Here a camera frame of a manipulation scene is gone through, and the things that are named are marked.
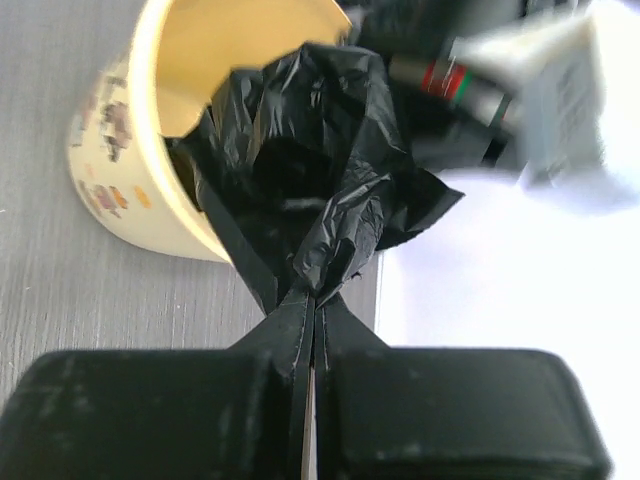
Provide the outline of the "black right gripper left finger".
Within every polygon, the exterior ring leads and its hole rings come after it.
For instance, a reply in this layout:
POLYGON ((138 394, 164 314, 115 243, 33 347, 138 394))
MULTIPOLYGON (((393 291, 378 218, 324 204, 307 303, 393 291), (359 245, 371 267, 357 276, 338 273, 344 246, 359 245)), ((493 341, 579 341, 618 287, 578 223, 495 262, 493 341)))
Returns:
POLYGON ((315 302, 218 350, 66 350, 1 415, 5 479, 303 479, 315 302))

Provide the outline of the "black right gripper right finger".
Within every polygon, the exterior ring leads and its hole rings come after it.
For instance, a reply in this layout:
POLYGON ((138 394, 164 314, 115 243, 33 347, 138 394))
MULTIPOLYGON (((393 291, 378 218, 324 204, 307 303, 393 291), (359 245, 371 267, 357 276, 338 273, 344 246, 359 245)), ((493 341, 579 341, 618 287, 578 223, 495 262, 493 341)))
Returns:
POLYGON ((610 457, 558 356, 386 345, 340 297, 315 314, 322 479, 605 479, 610 457))

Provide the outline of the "black trash bag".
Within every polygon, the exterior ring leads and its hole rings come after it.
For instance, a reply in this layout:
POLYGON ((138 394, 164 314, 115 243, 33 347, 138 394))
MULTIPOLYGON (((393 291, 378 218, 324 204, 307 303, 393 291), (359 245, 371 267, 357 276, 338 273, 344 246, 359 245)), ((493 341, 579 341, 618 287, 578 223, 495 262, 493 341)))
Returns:
POLYGON ((461 198, 414 160, 382 58, 355 46, 307 43, 233 70, 165 144, 264 312, 294 286, 327 301, 461 198))

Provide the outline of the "yellow capybara trash bin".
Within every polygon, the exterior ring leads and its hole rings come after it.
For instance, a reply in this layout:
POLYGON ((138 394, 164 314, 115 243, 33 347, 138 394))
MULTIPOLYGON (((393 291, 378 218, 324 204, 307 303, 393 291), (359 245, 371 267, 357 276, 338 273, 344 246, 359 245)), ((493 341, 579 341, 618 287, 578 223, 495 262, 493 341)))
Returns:
POLYGON ((145 250, 227 262, 165 147, 187 134, 235 67, 261 67, 307 41, 336 43, 333 1, 149 1, 130 47, 99 75, 70 125, 79 197, 110 233, 145 250))

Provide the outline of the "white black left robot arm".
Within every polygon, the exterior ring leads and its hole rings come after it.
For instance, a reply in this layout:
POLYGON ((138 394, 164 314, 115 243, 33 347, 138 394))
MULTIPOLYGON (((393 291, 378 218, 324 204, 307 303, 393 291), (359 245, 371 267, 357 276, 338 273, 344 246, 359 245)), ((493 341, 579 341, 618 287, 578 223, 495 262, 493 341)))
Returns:
POLYGON ((522 1, 342 1, 351 43, 379 54, 415 159, 438 171, 513 167, 502 125, 507 91, 452 50, 460 37, 525 15, 522 1))

